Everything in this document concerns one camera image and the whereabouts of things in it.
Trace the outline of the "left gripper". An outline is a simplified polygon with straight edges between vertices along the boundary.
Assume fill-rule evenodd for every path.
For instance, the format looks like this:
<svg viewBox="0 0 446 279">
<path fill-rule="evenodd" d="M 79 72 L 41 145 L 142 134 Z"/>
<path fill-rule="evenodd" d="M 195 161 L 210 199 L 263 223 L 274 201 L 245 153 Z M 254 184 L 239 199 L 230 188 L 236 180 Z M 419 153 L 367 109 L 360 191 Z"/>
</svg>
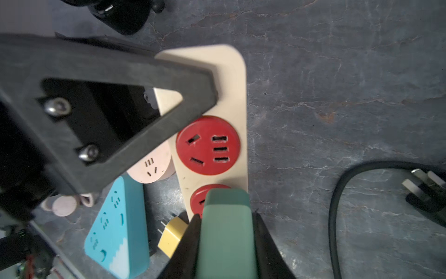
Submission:
<svg viewBox="0 0 446 279">
<path fill-rule="evenodd" d="M 99 191 L 218 94 L 207 69 L 50 37 L 1 36 L 1 223 Z"/>
</svg>

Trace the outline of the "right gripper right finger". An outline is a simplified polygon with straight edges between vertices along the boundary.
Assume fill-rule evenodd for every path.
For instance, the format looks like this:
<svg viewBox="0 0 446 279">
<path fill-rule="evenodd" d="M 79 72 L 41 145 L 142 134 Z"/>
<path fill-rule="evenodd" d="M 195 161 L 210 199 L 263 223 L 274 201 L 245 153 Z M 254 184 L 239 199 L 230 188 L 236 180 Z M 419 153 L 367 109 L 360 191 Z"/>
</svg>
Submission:
<svg viewBox="0 0 446 279">
<path fill-rule="evenodd" d="M 253 230 L 259 279 L 295 279 L 257 212 L 253 213 Z"/>
</svg>

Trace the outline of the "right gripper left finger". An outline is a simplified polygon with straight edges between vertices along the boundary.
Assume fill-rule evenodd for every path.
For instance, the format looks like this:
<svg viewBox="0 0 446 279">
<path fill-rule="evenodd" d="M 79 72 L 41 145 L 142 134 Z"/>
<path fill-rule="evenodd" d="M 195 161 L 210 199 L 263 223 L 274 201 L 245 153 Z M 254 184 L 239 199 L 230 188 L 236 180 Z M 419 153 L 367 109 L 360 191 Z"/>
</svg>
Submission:
<svg viewBox="0 0 446 279">
<path fill-rule="evenodd" d="M 201 224 L 200 215 L 194 215 L 172 258 L 159 274 L 158 279 L 195 278 Z"/>
</svg>

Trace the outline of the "yellow charger plug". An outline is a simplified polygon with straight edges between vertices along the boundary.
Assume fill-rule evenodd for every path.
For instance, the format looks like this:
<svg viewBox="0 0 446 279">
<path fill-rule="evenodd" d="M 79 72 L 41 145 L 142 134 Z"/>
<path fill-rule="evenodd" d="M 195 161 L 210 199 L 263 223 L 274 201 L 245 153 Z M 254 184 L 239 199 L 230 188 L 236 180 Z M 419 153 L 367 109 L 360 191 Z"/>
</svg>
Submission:
<svg viewBox="0 0 446 279">
<path fill-rule="evenodd" d="M 178 216 L 174 216 L 168 222 L 162 220 L 160 223 L 161 229 L 158 229 L 158 232 L 161 234 L 161 237 L 157 247 L 168 258 L 172 258 L 184 233 L 187 230 L 188 224 Z"/>
</svg>

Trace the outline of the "green charger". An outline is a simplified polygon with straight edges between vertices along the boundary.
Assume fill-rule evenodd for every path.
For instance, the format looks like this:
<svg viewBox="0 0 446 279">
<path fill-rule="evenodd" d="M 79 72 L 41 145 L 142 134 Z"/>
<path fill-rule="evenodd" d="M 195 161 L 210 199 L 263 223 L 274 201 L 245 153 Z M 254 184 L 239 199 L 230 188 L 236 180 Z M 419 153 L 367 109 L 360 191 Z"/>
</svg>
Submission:
<svg viewBox="0 0 446 279">
<path fill-rule="evenodd" d="M 206 196 L 196 279 L 258 277 L 252 210 L 242 189 L 215 188 Z"/>
</svg>

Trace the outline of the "teal triangular power socket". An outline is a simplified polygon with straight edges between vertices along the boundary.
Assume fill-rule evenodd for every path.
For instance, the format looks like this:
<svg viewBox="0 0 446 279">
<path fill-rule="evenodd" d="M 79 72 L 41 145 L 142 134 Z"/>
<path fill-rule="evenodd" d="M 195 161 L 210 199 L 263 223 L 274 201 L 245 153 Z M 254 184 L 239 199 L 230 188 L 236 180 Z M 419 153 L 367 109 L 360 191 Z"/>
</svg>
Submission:
<svg viewBox="0 0 446 279">
<path fill-rule="evenodd" d="M 84 243 L 87 256 L 117 279 L 134 279 L 149 267 L 144 189 L 125 174 L 115 180 Z"/>
</svg>

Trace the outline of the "round pink power socket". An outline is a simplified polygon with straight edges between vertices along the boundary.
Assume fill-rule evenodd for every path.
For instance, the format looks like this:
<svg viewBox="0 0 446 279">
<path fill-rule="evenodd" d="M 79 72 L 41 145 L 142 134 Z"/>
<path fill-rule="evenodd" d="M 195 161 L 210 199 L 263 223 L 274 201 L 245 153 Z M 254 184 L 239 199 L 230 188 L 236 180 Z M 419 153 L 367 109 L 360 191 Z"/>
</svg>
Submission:
<svg viewBox="0 0 446 279">
<path fill-rule="evenodd" d="M 168 141 L 144 156 L 127 171 L 128 175 L 142 184 L 151 184 L 175 174 L 174 162 Z"/>
</svg>

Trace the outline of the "cream power strip red outlets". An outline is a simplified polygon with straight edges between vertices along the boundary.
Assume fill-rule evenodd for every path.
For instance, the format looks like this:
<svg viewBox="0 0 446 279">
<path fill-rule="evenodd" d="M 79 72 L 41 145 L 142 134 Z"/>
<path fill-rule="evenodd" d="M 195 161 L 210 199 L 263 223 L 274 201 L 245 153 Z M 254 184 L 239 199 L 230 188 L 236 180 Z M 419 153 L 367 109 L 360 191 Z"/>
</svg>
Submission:
<svg viewBox="0 0 446 279">
<path fill-rule="evenodd" d="M 224 44 L 165 50 L 156 58 L 210 70 L 217 89 L 216 105 L 168 139 L 191 219 L 203 211 L 205 186 L 248 190 L 246 64 Z"/>
</svg>

